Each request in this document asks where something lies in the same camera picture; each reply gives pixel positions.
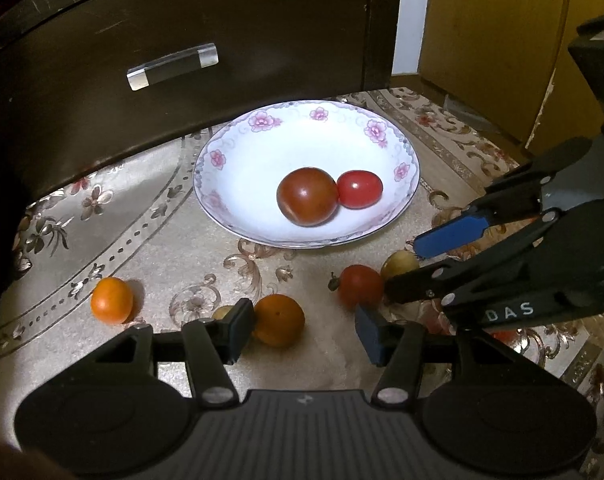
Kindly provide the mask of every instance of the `silver drawer handle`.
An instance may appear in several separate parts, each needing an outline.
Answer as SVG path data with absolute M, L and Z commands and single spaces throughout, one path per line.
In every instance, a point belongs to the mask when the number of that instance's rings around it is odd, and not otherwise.
M 128 84 L 131 90 L 140 90 L 154 83 L 217 63 L 218 50 L 215 44 L 205 43 L 127 70 Z

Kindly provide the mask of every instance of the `oval plate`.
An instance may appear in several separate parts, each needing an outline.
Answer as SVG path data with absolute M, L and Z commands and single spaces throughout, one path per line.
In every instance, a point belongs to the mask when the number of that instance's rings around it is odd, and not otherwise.
M 349 170 L 375 173 L 382 198 L 366 209 L 339 207 L 322 225 L 300 227 L 280 212 L 276 190 L 291 171 L 321 168 L 334 180 Z M 345 244 L 381 229 L 409 205 L 420 168 L 404 134 L 379 115 L 332 101 L 296 101 L 231 121 L 204 146 L 193 173 L 202 209 L 223 228 L 273 247 Z

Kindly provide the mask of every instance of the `dark wooden drawer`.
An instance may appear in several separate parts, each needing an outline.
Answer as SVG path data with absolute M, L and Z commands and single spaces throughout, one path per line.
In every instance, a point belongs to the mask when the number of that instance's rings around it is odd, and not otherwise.
M 361 90 L 368 2 L 80 1 L 0 50 L 0 139 L 37 197 L 264 104 Z M 202 43 L 218 64 L 129 87 L 128 69 Z

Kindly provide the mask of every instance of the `plate rim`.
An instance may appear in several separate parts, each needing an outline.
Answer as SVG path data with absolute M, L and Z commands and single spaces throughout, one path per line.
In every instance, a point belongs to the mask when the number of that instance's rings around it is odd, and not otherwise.
M 225 231 L 228 231 L 229 233 L 235 235 L 235 236 L 239 236 L 240 238 L 243 238 L 244 240 L 247 240 L 249 242 L 255 243 L 255 244 L 260 244 L 260 245 L 264 245 L 267 247 L 274 247 L 277 249 L 293 249 L 293 250 L 298 250 L 298 249 L 322 249 L 325 247 L 333 247 L 333 246 L 340 246 L 340 245 L 345 245 L 345 244 L 349 244 L 351 242 L 355 242 L 358 240 L 362 240 L 362 238 L 366 238 L 368 236 L 371 236 L 372 234 L 377 233 L 378 231 L 382 230 L 383 228 L 387 227 L 388 225 L 392 224 L 393 222 L 395 222 L 397 219 L 400 218 L 400 216 L 402 216 L 404 214 L 404 212 L 408 209 L 408 207 L 411 205 L 411 202 L 413 201 L 413 199 L 415 198 L 415 194 L 417 193 L 418 188 L 420 187 L 420 161 L 418 159 L 417 153 L 415 152 L 415 148 L 413 147 L 413 143 L 410 141 L 410 139 L 406 136 L 406 134 L 400 129 L 399 126 L 397 126 L 397 124 L 395 122 L 393 122 L 391 119 L 386 118 L 381 116 L 380 114 L 374 112 L 373 110 L 368 110 L 367 108 L 363 108 L 361 106 L 358 105 L 354 105 L 352 103 L 343 103 L 341 101 L 331 101 L 331 100 L 322 100 L 322 99 L 302 99 L 302 100 L 295 100 L 295 101 L 282 101 L 279 103 L 274 103 L 274 104 L 269 104 L 269 105 L 264 105 L 261 106 L 259 108 L 255 108 L 253 110 L 250 110 L 246 113 L 241 114 L 240 116 L 237 116 L 235 119 L 232 119 L 231 121 L 229 121 L 229 123 L 225 124 L 220 130 L 218 130 L 205 144 L 204 146 L 202 146 L 200 152 L 198 153 L 198 156 L 195 160 L 195 164 L 194 164 L 194 168 L 197 167 L 198 162 L 200 161 L 200 158 L 202 156 L 205 155 L 205 149 L 206 147 L 215 139 L 215 137 L 217 136 L 218 133 L 220 133 L 221 130 L 223 130 L 224 128 L 228 127 L 230 123 L 240 123 L 244 118 L 249 117 L 251 114 L 256 113 L 260 110 L 265 110 L 266 108 L 271 108 L 271 107 L 277 107 L 278 105 L 285 105 L 285 104 L 289 104 L 289 106 L 291 105 L 295 105 L 295 104 L 317 104 L 317 105 L 321 105 L 321 104 L 332 104 L 332 105 L 347 105 L 348 108 L 358 108 L 360 110 L 366 110 L 368 113 L 374 114 L 376 117 L 382 119 L 383 121 L 387 121 L 389 123 L 391 123 L 393 125 L 394 128 L 396 128 L 403 136 L 406 137 L 407 142 L 409 143 L 409 145 L 411 146 L 411 149 L 413 150 L 413 154 L 414 154 L 414 161 L 415 161 L 415 167 L 416 167 L 416 172 L 413 178 L 417 179 L 417 184 L 415 186 L 415 189 L 413 190 L 413 192 L 411 193 L 410 197 L 407 198 L 406 204 L 403 206 L 402 209 L 400 209 L 400 211 L 398 211 L 395 215 L 391 216 L 391 218 L 389 218 L 388 220 L 384 221 L 383 223 L 381 223 L 379 226 L 366 231 L 356 237 L 353 238 L 348 238 L 346 240 L 340 240 L 340 241 L 335 241 L 332 242 L 329 241 L 326 242 L 326 240 L 320 240 L 318 242 L 300 242 L 300 243 L 286 243 L 288 240 L 285 240 L 284 242 L 276 242 L 275 240 L 259 240 L 259 239 L 255 239 L 253 237 L 249 237 L 249 236 L 245 236 L 244 234 L 238 233 L 236 231 L 233 231 L 233 229 L 231 229 L 230 227 L 224 225 L 220 220 L 218 220 L 217 218 L 215 218 L 205 207 L 204 202 L 202 200 L 202 198 L 200 197 L 201 191 L 197 186 L 196 186 L 196 173 L 195 170 L 193 171 L 191 180 L 192 180 L 192 190 L 193 193 L 196 197 L 196 199 L 198 200 L 198 204 L 200 205 L 200 208 L 202 209 L 202 211 L 204 211 L 204 213 L 211 219 L 213 220 L 216 224 L 218 224 L 221 228 L 223 228 Z

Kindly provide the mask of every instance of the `floral tablecloth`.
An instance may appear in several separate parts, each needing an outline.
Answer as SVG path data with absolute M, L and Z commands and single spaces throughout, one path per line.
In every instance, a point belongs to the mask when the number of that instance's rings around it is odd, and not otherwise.
M 13 415 L 21 400 L 126 326 L 145 322 L 156 332 L 176 330 L 220 305 L 242 297 L 256 301 L 275 291 L 303 307 L 303 339 L 285 351 L 250 342 L 240 361 L 227 367 L 240 395 L 249 388 L 370 392 L 381 371 L 368 362 L 352 315 L 336 305 L 326 287 L 331 272 L 354 263 L 379 269 L 389 254 L 458 214 L 515 163 L 405 88 L 339 99 L 394 122 L 420 161 L 412 204 L 364 240 L 322 250 L 279 250 L 238 239 L 211 221 L 192 196 L 192 172 L 198 153 L 222 124 L 90 174 L 30 206 L 15 238 L 14 281 L 0 304 L 0 436 L 15 442 Z M 491 228 L 452 255 L 470 257 L 518 227 Z M 123 326 L 103 325 L 90 311 L 95 283 L 110 275 L 127 280 L 136 296 L 134 318 Z M 383 313 L 420 320 L 432 332 L 448 330 L 437 300 L 386 305 Z M 596 407 L 600 431 L 584 472 L 589 479 L 604 478 L 604 317 L 507 338 Z M 190 394 L 184 365 L 160 364 L 159 377 Z M 445 367 L 429 368 L 422 393 L 446 378 Z

